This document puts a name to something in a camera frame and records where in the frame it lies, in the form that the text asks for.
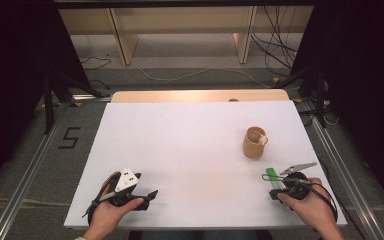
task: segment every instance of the table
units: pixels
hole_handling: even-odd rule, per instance
[[[264,128],[269,138],[259,160],[242,153],[251,126]],[[123,218],[120,228],[300,226],[304,223],[289,207],[270,199],[272,186],[261,174],[267,167],[282,171],[313,161],[317,157],[283,90],[119,92],[102,117],[64,226],[86,228],[81,216],[90,201],[102,182],[125,166],[142,173],[134,194],[159,193],[147,211]],[[303,173],[319,177],[330,190],[320,165]],[[341,212],[338,224],[346,224]]]

